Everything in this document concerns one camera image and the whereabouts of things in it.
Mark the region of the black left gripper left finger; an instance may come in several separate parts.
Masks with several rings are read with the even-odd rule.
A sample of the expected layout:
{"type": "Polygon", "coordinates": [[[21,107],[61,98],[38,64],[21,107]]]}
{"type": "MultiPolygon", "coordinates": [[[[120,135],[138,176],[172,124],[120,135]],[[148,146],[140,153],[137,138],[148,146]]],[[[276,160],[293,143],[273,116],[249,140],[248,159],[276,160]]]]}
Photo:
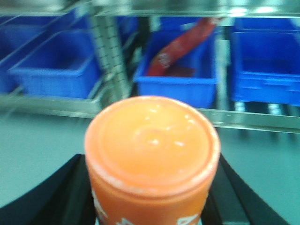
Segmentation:
{"type": "Polygon", "coordinates": [[[96,217],[84,154],[0,209],[2,225],[93,225],[96,217]]]}

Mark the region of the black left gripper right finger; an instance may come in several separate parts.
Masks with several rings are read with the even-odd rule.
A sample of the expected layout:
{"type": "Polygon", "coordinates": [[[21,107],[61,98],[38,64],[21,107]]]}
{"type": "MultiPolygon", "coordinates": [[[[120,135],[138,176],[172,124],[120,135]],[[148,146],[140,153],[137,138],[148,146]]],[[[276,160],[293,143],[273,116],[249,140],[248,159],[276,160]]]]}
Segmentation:
{"type": "Polygon", "coordinates": [[[202,225],[287,225],[220,157],[217,173],[201,215],[202,225]]]}

